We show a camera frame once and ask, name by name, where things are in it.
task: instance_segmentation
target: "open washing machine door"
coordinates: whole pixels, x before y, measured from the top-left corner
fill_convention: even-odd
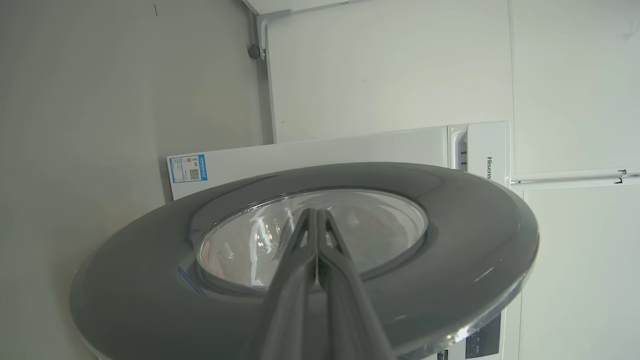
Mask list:
[[[297,168],[196,192],[114,234],[77,272],[74,321],[114,360],[239,359],[310,208],[333,215],[401,359],[422,359],[497,316],[538,249],[529,207],[482,177],[400,162]],[[311,287],[300,358],[326,358],[327,301]]]

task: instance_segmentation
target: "gray wall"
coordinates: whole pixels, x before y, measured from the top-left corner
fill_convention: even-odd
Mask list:
[[[267,141],[249,19],[234,0],[0,3],[0,359],[93,359],[78,264],[165,203],[165,156]]]

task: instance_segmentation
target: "transparent glass bowl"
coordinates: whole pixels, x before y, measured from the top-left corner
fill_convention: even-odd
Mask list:
[[[359,189],[299,193],[259,204],[220,223],[204,236],[196,259],[205,271],[226,281],[267,287],[305,208],[331,212],[359,272],[400,255],[428,226],[427,214],[418,204],[393,193]]]

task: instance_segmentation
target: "blue and white sticker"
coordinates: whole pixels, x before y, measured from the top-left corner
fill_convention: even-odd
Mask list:
[[[207,165],[204,154],[170,158],[171,179],[174,183],[191,183],[207,180]]]

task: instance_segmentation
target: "qr code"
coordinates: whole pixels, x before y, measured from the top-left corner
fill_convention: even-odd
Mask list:
[[[191,180],[200,180],[200,172],[198,169],[189,170],[189,177]]]

